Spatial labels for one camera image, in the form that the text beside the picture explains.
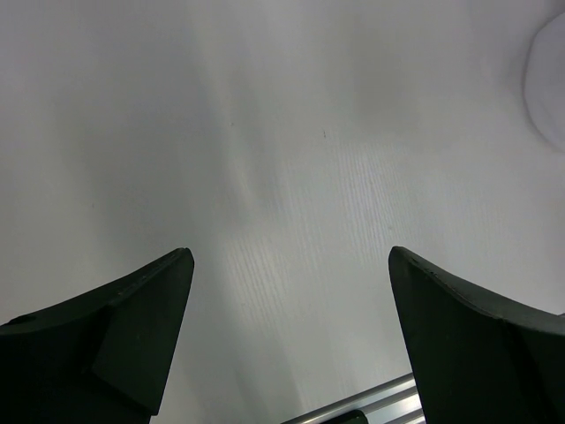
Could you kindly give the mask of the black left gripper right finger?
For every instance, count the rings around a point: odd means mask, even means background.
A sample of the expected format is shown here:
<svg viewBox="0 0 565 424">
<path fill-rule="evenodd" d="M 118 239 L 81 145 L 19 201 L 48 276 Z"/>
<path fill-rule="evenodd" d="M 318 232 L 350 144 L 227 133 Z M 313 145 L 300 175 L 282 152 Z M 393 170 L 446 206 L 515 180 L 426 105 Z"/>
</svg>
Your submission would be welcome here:
<svg viewBox="0 0 565 424">
<path fill-rule="evenodd" d="M 564 318 L 395 246 L 388 270 L 429 423 L 562 423 Z"/>
</svg>

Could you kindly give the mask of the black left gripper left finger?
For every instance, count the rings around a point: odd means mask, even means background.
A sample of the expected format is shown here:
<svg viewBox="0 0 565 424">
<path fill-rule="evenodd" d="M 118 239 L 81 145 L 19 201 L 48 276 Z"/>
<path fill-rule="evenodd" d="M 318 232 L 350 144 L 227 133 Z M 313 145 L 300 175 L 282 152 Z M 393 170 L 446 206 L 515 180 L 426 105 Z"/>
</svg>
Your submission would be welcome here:
<svg viewBox="0 0 565 424">
<path fill-rule="evenodd" d="M 178 248 L 1 327 L 3 423 L 148 423 L 161 408 L 194 271 Z"/>
</svg>

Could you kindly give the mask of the white pink-trimmed laundry bag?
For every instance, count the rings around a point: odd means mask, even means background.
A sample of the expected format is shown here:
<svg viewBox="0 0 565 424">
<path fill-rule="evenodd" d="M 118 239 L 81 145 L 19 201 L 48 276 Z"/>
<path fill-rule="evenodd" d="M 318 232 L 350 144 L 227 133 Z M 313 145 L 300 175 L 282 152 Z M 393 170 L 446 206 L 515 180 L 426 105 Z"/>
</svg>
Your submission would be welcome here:
<svg viewBox="0 0 565 424">
<path fill-rule="evenodd" d="M 524 103 L 531 123 L 552 146 L 564 151 L 564 13 L 532 40 L 524 73 Z"/>
</svg>

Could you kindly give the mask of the aluminium front rail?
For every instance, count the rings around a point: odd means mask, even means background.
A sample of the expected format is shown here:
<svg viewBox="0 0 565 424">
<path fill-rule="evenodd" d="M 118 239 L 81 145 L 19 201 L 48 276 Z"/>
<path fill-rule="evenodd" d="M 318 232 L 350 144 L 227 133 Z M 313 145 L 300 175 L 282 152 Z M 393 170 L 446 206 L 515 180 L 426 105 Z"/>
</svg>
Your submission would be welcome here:
<svg viewBox="0 0 565 424">
<path fill-rule="evenodd" d="M 413 374 L 303 414 L 288 424 L 426 423 Z"/>
</svg>

